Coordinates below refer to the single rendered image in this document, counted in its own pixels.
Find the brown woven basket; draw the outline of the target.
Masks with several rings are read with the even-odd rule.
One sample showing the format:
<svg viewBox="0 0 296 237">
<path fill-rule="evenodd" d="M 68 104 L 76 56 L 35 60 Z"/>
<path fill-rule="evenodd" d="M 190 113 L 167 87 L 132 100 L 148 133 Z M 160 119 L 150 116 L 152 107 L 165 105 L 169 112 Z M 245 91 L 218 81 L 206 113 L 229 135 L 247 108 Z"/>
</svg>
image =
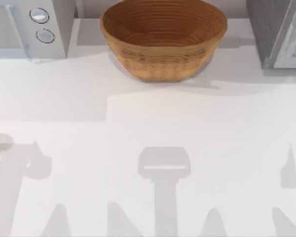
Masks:
<svg viewBox="0 0 296 237">
<path fill-rule="evenodd" d="M 204 0 L 121 0 L 100 17 L 117 61 L 145 82 L 179 82 L 214 54 L 227 30 L 225 14 Z"/>
</svg>

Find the round grey microwave knob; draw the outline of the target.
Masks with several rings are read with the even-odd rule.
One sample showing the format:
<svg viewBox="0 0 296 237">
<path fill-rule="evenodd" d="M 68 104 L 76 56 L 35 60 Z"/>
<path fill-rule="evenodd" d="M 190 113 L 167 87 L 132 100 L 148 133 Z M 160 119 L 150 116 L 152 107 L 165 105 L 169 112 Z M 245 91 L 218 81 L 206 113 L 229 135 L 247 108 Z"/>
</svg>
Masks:
<svg viewBox="0 0 296 237">
<path fill-rule="evenodd" d="M 38 30 L 36 32 L 36 38 L 44 44 L 50 44 L 55 41 L 55 35 L 49 29 Z"/>
<path fill-rule="evenodd" d="M 29 11 L 30 18 L 38 24 L 45 24 L 49 21 L 49 13 L 44 8 L 31 9 Z"/>
</svg>

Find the pale microwave oven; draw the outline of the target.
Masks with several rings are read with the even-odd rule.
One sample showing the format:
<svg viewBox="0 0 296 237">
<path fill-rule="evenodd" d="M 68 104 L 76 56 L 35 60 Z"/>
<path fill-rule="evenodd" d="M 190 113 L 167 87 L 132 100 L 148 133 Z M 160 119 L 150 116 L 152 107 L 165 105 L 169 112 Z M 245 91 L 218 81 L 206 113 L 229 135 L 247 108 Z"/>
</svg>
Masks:
<svg viewBox="0 0 296 237">
<path fill-rule="evenodd" d="M 31 9 L 44 8 L 50 16 L 45 24 L 35 23 Z M 62 59 L 69 50 L 75 0 L 0 0 L 0 58 Z M 55 41 L 44 44 L 36 32 L 49 29 Z"/>
</svg>

